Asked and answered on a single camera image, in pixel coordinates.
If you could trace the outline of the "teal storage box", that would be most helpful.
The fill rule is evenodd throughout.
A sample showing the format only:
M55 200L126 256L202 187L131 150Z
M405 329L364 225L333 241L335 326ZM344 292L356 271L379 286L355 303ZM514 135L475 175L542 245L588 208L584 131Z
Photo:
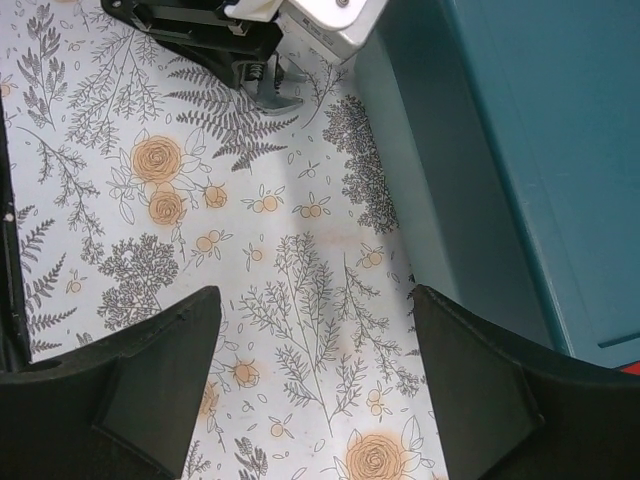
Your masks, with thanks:
M415 280L639 360L639 5L391 1L356 60Z

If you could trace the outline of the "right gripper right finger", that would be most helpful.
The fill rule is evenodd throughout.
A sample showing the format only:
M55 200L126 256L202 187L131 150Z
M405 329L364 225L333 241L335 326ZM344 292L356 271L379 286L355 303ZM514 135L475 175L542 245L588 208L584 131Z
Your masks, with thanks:
M413 301L449 478L638 478L638 373L557 353L427 286Z

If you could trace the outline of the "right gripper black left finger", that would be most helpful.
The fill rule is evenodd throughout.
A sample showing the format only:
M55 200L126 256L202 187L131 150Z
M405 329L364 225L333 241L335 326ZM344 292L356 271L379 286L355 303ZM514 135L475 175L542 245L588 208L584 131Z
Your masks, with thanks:
M206 286L145 321L2 374L2 478L180 478L220 324L220 291Z

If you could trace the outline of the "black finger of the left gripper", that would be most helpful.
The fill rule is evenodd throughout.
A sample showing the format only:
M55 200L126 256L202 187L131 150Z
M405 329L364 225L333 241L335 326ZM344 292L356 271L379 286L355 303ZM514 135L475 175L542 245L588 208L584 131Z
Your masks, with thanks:
M146 34L160 46L211 72L231 89L259 79L280 43L274 20L227 16L233 1L103 1L107 15Z

